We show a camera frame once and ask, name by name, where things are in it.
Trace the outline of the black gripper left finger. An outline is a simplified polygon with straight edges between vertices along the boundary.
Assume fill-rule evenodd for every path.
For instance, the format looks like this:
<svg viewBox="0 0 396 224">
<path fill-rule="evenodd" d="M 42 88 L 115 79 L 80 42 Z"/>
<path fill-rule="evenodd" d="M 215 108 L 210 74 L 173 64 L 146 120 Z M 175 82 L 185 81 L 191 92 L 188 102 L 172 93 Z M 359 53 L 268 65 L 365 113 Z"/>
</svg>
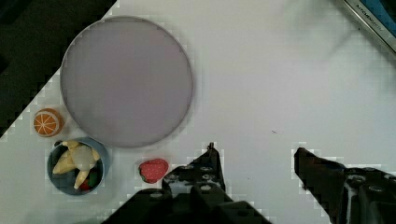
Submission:
<svg viewBox="0 0 396 224">
<path fill-rule="evenodd" d="M 173 197 L 190 193 L 195 185 L 216 185 L 226 190 L 220 155 L 211 142 L 206 152 L 187 165 L 181 165 L 169 172 L 162 180 L 162 188 Z"/>
</svg>

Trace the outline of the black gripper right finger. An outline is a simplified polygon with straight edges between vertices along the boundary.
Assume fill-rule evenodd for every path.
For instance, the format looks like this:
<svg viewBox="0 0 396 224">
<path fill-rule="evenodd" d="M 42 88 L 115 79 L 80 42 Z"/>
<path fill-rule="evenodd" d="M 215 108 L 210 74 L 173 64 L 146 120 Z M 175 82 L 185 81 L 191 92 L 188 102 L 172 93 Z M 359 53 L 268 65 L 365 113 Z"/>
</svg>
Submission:
<svg viewBox="0 0 396 224">
<path fill-rule="evenodd" d="M 300 147 L 294 172 L 332 224 L 396 224 L 395 176 L 371 167 L 347 168 Z"/>
</svg>

